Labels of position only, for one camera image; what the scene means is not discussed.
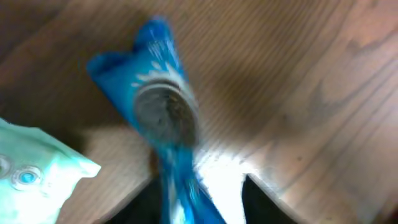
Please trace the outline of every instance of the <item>wooden surface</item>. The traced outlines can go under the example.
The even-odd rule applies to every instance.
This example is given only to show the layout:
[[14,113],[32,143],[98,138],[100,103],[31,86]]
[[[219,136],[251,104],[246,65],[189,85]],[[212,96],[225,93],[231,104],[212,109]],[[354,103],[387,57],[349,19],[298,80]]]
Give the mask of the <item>wooden surface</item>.
[[398,1],[0,0],[0,116],[102,165],[58,223],[92,223],[150,179],[150,147],[84,70],[171,23],[200,102],[197,167],[228,223],[245,173],[309,223],[371,223],[398,202]]

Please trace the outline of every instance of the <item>light green cloth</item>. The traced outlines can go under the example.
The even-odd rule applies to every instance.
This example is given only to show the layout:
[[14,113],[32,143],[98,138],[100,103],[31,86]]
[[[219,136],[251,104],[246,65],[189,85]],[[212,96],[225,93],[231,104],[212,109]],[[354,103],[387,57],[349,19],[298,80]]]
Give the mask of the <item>light green cloth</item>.
[[0,118],[0,223],[55,223],[77,182],[100,169],[39,128]]

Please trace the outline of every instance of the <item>dark object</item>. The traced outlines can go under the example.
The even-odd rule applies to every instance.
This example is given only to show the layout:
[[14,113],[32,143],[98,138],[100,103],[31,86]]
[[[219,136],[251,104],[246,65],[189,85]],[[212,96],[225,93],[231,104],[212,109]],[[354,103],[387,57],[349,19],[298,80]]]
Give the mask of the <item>dark object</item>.
[[[107,224],[159,224],[161,214],[160,179],[154,179]],[[285,214],[254,182],[246,176],[242,200],[247,224],[296,223]]]

